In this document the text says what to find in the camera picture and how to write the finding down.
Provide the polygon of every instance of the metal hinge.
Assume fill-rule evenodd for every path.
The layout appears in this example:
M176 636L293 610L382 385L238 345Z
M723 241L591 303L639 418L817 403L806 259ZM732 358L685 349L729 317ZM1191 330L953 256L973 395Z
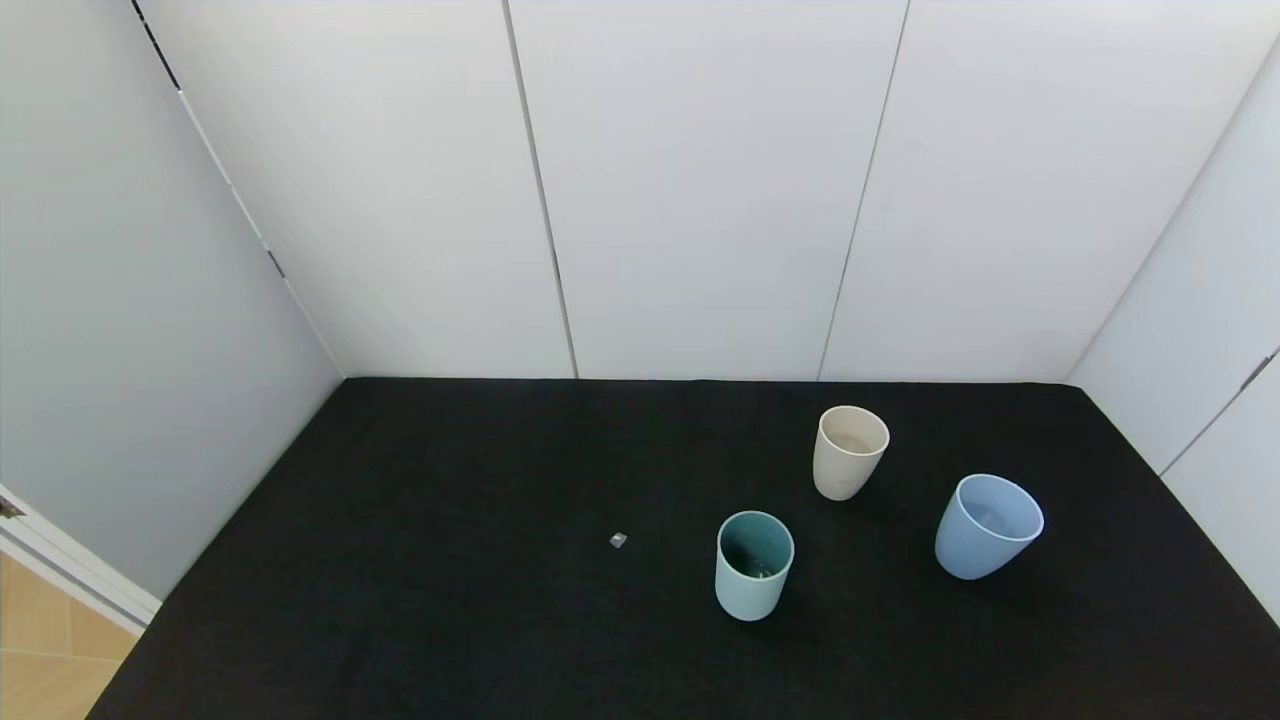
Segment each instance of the metal hinge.
M1244 388L1249 387L1249 383L1258 379L1258 375L1262 374L1262 370L1266 370L1267 365L1270 365L1271 361L1275 359L1276 359L1276 352L1272 352L1271 355L1263 357L1262 361L1258 363L1258 366L1254 368L1252 373L1249 373L1249 377L1244 379L1244 384L1240 386L1240 389L1243 391Z
M268 250L266 251L266 256L271 259L271 264L275 265L275 272L280 273L280 277L283 278L284 277L284 269L280 268L280 261L275 259L275 252L271 252L270 250Z
M20 518L26 515L20 507L9 502L9 498L0 495L0 518L5 520L13 520L14 518Z

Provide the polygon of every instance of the beige cup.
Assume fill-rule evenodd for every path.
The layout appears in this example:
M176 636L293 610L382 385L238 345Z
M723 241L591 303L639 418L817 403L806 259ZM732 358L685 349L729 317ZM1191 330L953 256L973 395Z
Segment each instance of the beige cup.
M870 410L837 405L818 419L813 484L824 497L854 497L888 447L888 427Z

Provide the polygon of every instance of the light blue cup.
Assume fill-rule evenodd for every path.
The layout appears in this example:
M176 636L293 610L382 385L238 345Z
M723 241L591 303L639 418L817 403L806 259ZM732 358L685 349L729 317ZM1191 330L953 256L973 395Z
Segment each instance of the light blue cup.
M1044 529L1036 498L997 475L969 475L951 495L933 553L960 578L975 580L998 570Z
M755 621L778 605L796 544L768 512L730 515L716 536L716 598L739 620Z

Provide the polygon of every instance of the wooden floor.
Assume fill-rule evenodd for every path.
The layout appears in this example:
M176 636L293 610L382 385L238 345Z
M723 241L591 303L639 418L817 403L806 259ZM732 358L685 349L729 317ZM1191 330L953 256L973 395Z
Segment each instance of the wooden floor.
M83 720L134 639L0 555L0 719Z

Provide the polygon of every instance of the table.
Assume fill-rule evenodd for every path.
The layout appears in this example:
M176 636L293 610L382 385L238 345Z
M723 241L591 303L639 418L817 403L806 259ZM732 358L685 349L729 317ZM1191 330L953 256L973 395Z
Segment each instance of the table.
M841 404L892 434L842 503ZM963 582L933 533L978 471L1046 528ZM712 584L744 509L796 541L756 624ZM1280 629L1076 388L355 379L91 717L1280 717Z

